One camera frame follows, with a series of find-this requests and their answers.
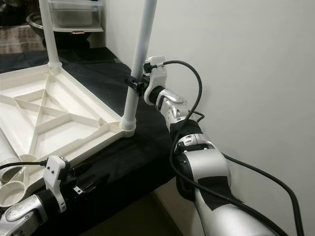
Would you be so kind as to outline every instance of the floor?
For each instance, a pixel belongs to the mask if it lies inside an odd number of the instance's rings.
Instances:
[[[1,27],[0,54],[45,50],[42,39],[28,25]]]
[[[145,196],[80,236],[180,236],[152,195]]]

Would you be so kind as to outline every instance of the cable connector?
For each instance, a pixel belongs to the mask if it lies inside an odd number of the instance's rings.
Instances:
[[[45,167],[46,167],[47,162],[48,162],[48,158],[47,158],[46,160],[44,160],[44,161],[40,161],[40,162],[39,162],[39,165],[40,165],[40,166],[45,166]]]
[[[155,65],[151,65],[149,62],[143,65],[143,69],[145,73],[151,73],[153,68],[158,68],[164,66],[164,62],[157,63]]]

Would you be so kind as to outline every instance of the white plastic tray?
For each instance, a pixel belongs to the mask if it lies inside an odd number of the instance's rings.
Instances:
[[[75,165],[120,137],[133,134],[121,117],[64,69],[48,65],[0,75],[0,128],[21,161],[63,156]],[[43,167],[25,166],[0,188],[0,207],[41,187]]]

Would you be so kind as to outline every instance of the black cable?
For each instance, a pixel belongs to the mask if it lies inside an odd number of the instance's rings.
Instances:
[[[202,82],[201,82],[201,79],[200,79],[200,76],[198,74],[198,72],[191,66],[189,65],[188,63],[184,62],[184,61],[181,61],[181,60],[170,60],[170,61],[166,61],[163,63],[163,65],[167,65],[167,64],[181,64],[181,65],[184,65],[186,67],[188,67],[196,76],[197,80],[198,80],[198,85],[199,85],[199,91],[198,91],[198,96],[197,96],[197,99],[192,107],[192,109],[189,111],[188,115],[186,116],[186,118],[184,119],[184,122],[182,123],[180,129],[182,129],[182,127],[184,126],[184,124],[187,122],[187,120],[190,118],[191,114],[195,111],[199,101],[200,101],[200,98],[201,98],[201,95],[202,95]],[[174,142],[173,142],[173,145],[172,145],[172,148],[171,148],[171,152],[170,152],[170,155],[169,155],[169,162],[170,162],[170,165],[171,165],[171,168],[174,170],[176,176],[182,178],[183,180],[185,180],[186,182],[188,182],[189,184],[193,185],[195,188],[198,188],[208,194],[211,194],[213,196],[216,196],[220,199],[223,199],[225,201],[228,201],[230,202],[231,204],[237,206],[238,208],[242,209],[243,211],[247,212],[248,214],[254,216],[255,218],[257,218],[258,220],[260,220],[261,222],[265,223],[266,225],[268,225],[272,230],[274,230],[277,234],[279,234],[280,236],[288,236],[278,225],[276,225],[274,222],[272,222],[270,219],[268,219],[266,216],[264,216],[263,214],[259,213],[258,211],[256,211],[255,209],[235,200],[235,199],[231,199],[229,197],[226,197],[224,195],[221,195],[215,191],[212,191],[206,187],[204,187],[203,185],[200,185],[198,183],[196,183],[195,181],[191,180],[190,178],[186,177],[185,175],[183,175],[180,171],[178,171],[174,165],[174,162],[173,162],[173,156],[174,156],[174,150],[175,150],[175,147],[176,147],[176,143],[177,143],[177,140],[179,138],[179,133],[180,132],[177,132],[177,135],[174,139]]]
[[[45,161],[39,161],[39,162],[13,162],[13,163],[8,163],[5,165],[0,166],[0,170],[11,167],[11,166],[24,166],[24,165],[39,165],[39,166],[46,166],[47,160]]]
[[[200,112],[194,111],[194,113],[201,116],[200,118],[198,118],[197,123],[199,123],[202,119],[205,118],[205,115]]]
[[[247,163],[244,163],[242,161],[236,160],[224,153],[222,153],[223,156],[232,162],[235,162],[238,165],[244,166],[248,169],[251,169],[269,179],[271,179],[272,181],[276,182],[278,185],[280,185],[290,196],[291,201],[292,201],[292,206],[293,206],[293,213],[294,213],[294,221],[295,221],[295,228],[296,228],[296,232],[298,236],[303,236],[304,235],[304,231],[303,231],[303,224],[302,224],[302,217],[301,217],[301,212],[300,212],[300,207],[299,207],[299,203],[297,201],[297,198],[293,192],[292,189],[290,189],[285,183],[283,183],[281,180],[277,179],[276,177],[272,176],[271,174],[264,172],[261,169],[258,169],[257,167],[251,166]]]

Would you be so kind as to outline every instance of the black tape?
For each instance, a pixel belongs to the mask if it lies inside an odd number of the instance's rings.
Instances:
[[[55,215],[56,212],[59,210],[59,204],[54,194],[50,190],[42,190],[36,193],[36,195],[41,200],[42,205],[48,217],[50,215]]]
[[[157,102],[157,99],[158,99],[158,95],[159,93],[164,90],[165,88],[163,86],[157,86],[155,87],[151,93],[149,94],[149,101],[152,102],[154,105],[156,104]]]
[[[241,203],[241,201],[238,200],[237,198],[235,198],[233,196],[233,194],[231,193],[231,189],[230,189],[230,186],[228,185],[228,181],[227,181],[226,176],[200,178],[198,180],[198,183],[201,184],[202,186],[205,186],[205,187],[217,192],[217,193],[220,193],[226,197],[232,198],[232,199],[239,201]],[[215,197],[215,196],[208,194],[202,190],[200,191],[200,193],[201,193],[203,200],[205,201],[205,203],[207,204],[207,206],[211,210],[214,210],[214,209],[216,209],[220,206],[226,205],[226,204],[230,204],[229,201]]]
[[[175,124],[170,125],[170,134],[172,139],[174,140],[178,131],[180,130],[182,124],[184,123],[184,120],[181,120]],[[179,132],[179,139],[188,135],[188,134],[202,134],[202,131],[198,125],[198,123],[192,119],[189,119],[186,121],[184,126]]]

